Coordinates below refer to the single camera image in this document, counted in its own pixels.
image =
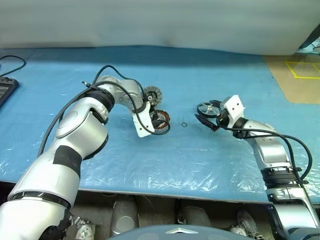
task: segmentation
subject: white curtain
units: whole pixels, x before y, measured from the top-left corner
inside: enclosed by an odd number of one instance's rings
[[[320,0],[0,0],[0,48],[153,45],[290,55]]]

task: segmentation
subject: table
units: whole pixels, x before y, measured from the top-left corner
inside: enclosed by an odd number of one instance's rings
[[[289,103],[261,56],[151,46],[0,50],[7,54],[25,58],[27,65],[8,75],[20,86],[0,108],[0,181],[19,180],[36,159],[53,117],[84,89],[81,81],[91,82],[101,66],[112,64],[143,86],[161,89],[158,108],[170,114],[171,131],[139,138],[128,110],[116,105],[106,125],[107,145],[81,165],[81,189],[267,202],[251,147],[224,130],[212,132],[194,117],[197,104],[238,94],[246,118],[309,146],[314,163],[307,189],[312,201],[320,202],[319,105]],[[0,64],[4,72],[20,63]],[[111,69],[105,75],[116,76]],[[297,165],[305,168],[306,153],[293,147]]]

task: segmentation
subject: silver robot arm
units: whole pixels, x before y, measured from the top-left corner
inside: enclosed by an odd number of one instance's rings
[[[125,89],[135,103],[141,123]],[[97,81],[64,116],[52,145],[25,171],[0,206],[2,240],[59,240],[71,224],[69,212],[80,184],[80,167],[107,143],[105,124],[114,104],[126,106],[139,137],[155,131],[150,117],[150,103],[143,100],[134,80],[104,76]]]
[[[217,126],[232,132],[236,138],[245,139],[253,148],[254,157],[266,185],[267,197],[273,203],[269,210],[273,218],[275,237],[296,239],[295,234],[305,229],[308,229],[308,234],[318,233],[320,222],[303,183],[301,185],[297,178],[299,169],[294,167],[279,138],[254,131],[276,130],[268,124],[245,119],[244,106],[238,95],[226,98],[219,103],[219,108],[221,112],[216,117]]]

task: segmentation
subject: black cable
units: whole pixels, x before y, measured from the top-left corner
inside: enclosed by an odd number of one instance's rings
[[[95,84],[96,84],[96,82],[97,82],[100,74],[101,74],[105,69],[107,69],[107,68],[113,69],[121,78],[123,78],[123,79],[125,79],[125,80],[133,80],[133,81],[135,81],[136,84],[138,84],[138,86],[139,86],[140,89],[141,89],[142,96],[145,97],[145,91],[144,91],[144,88],[142,87],[142,85],[140,84],[140,82],[138,82],[137,80],[135,80],[135,79],[133,79],[133,78],[129,78],[129,77],[126,77],[126,76],[122,75],[122,74],[121,74],[114,66],[112,66],[112,65],[105,65],[105,66],[103,66],[103,67],[98,71],[98,73],[95,75],[95,78],[94,78],[94,80],[93,80],[93,82],[92,82],[92,85],[95,85]]]
[[[1,74],[0,77],[3,77],[3,76],[5,76],[5,75],[7,75],[7,74],[11,74],[11,73],[13,73],[13,72],[15,72],[15,71],[18,71],[19,69],[22,69],[22,68],[27,64],[26,61],[25,61],[22,57],[15,56],[15,55],[5,55],[5,56],[1,57],[0,60],[6,59],[6,58],[16,58],[16,59],[20,59],[20,60],[23,61],[23,64],[22,64],[21,66],[15,68],[15,69],[13,69],[13,70],[10,70],[10,71],[7,71],[7,72]]]
[[[133,109],[135,111],[135,114],[136,114],[136,117],[139,121],[139,123],[141,124],[141,126],[144,128],[144,130],[146,130],[148,133],[151,133],[153,135],[164,135],[166,133],[168,133],[171,129],[171,126],[170,126],[170,123],[168,121],[163,121],[164,123],[167,123],[168,125],[168,128],[166,131],[163,131],[163,132],[153,132],[153,131],[150,131],[147,127],[144,126],[144,124],[142,123],[140,117],[139,117],[139,114],[138,114],[138,109],[137,109],[137,106],[132,98],[132,96],[130,95],[130,93],[123,87],[121,86],[120,84],[116,83],[116,82],[113,82],[113,81],[100,81],[98,83],[96,83],[95,85],[90,85],[88,86],[87,89],[83,90],[82,92],[80,92],[79,94],[77,94],[74,98],[72,98],[66,105],[64,105],[64,107],[58,112],[58,114],[54,117],[54,119],[52,120],[51,124],[49,125],[48,129],[46,130],[44,136],[43,136],[43,139],[41,141],[41,144],[40,144],[40,148],[39,148],[39,151],[38,151],[38,154],[37,154],[37,157],[39,157],[43,152],[44,152],[44,149],[45,149],[45,146],[46,146],[46,142],[48,140],[48,137],[52,131],[52,129],[54,128],[55,124],[57,123],[58,120],[60,120],[62,117],[63,117],[63,114],[64,112],[67,110],[67,108],[73,104],[74,102],[78,101],[79,99],[81,99],[83,97],[83,95],[85,93],[87,93],[88,91],[90,91],[92,88],[96,88],[100,85],[103,85],[103,84],[111,84],[111,85],[114,85],[114,86],[117,86],[118,88],[120,88],[122,91],[124,91],[125,94],[128,95],[129,99],[131,100],[132,102],[132,106],[133,106]],[[100,91],[103,91],[103,92],[106,92],[106,90],[104,90],[103,88],[99,88]]]
[[[311,170],[311,167],[312,167],[312,164],[313,164],[312,154],[311,154],[309,148],[307,147],[307,145],[303,141],[301,141],[299,138],[296,138],[296,137],[290,136],[290,135],[282,135],[282,136],[284,136],[287,139],[292,139],[292,140],[298,142],[299,144],[301,144],[302,147],[304,148],[307,156],[308,156],[308,165],[307,165],[304,173],[300,177],[301,180],[303,180],[309,174],[309,172]],[[246,136],[243,139],[254,139],[254,138],[265,138],[265,137],[277,137],[277,136],[271,135],[271,134],[268,134],[268,135],[255,135],[255,136]]]
[[[303,182],[303,180],[301,179],[301,177],[300,177],[300,175],[298,174],[298,171],[297,171],[297,167],[296,167],[296,163],[295,163],[295,157],[294,157],[294,151],[293,151],[293,149],[292,149],[292,146],[291,146],[291,144],[290,144],[290,142],[288,141],[288,139],[284,136],[284,135],[282,135],[282,134],[280,134],[280,133],[277,133],[277,132],[274,132],[274,131],[268,131],[268,130],[263,130],[263,129],[248,129],[248,128],[229,128],[229,127],[225,127],[225,126],[222,126],[221,124],[220,124],[220,122],[219,122],[219,119],[217,118],[216,119],[216,124],[218,125],[218,127],[220,127],[220,128],[222,128],[222,129],[225,129],[225,130],[229,130],[229,131],[237,131],[237,132],[259,132],[259,133],[266,133],[266,134],[271,134],[271,135],[275,135],[275,136],[277,136],[277,137],[279,137],[279,138],[281,138],[285,143],[286,143],[286,145],[287,145],[287,147],[288,147],[288,150],[289,150],[289,156],[290,156],[290,161],[291,161],[291,165],[292,165],[292,168],[293,168],[293,172],[294,172],[294,174],[295,174],[295,177],[296,177],[296,179],[297,179],[297,182],[298,182],[298,184],[301,186],[301,188],[304,190],[304,192],[305,192],[305,196],[306,196],[306,198],[308,199],[308,201],[309,201],[309,203],[310,203],[310,205],[311,205],[311,207],[312,207],[312,209],[313,209],[313,211],[314,211],[314,214],[316,214],[317,215],[317,212],[316,212],[316,210],[315,210],[315,208],[314,208],[314,206],[313,206],[313,204],[312,204],[312,201],[311,201],[311,199],[310,199],[310,197],[309,197],[309,195],[308,195],[308,192],[307,192],[307,190],[306,190],[306,188],[305,188],[305,186],[304,186],[304,182]]]

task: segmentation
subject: cardboard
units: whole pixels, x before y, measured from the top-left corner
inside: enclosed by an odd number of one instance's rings
[[[290,103],[320,104],[320,55],[264,56]]]

